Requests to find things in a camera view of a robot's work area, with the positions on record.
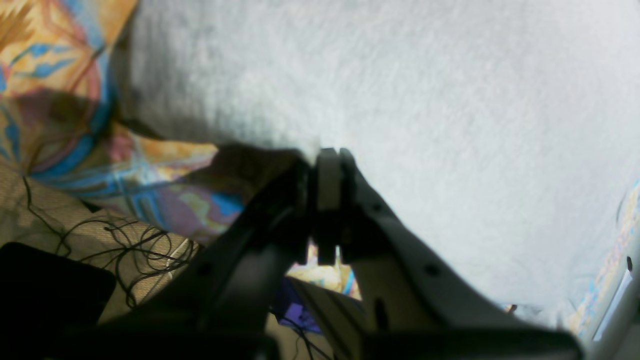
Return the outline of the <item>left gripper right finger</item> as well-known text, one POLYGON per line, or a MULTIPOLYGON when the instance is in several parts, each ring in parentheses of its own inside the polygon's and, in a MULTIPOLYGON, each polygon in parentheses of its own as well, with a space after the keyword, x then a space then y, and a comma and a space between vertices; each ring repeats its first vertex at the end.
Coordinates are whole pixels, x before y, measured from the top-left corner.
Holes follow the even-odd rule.
POLYGON ((517 319, 473 289, 409 230, 349 150, 315 165, 318 262, 338 249, 358 283, 362 320, 341 360, 582 360, 576 338, 517 319))

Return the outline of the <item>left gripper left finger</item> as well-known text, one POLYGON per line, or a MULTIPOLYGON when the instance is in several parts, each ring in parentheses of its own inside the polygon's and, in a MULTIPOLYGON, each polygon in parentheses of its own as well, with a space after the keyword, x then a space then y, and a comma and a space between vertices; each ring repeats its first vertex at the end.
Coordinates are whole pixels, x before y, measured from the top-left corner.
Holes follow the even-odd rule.
POLYGON ((178 278, 136 310, 96 330, 100 338, 152 337, 215 346, 262 345, 270 301, 306 254, 311 167, 295 161, 178 278))

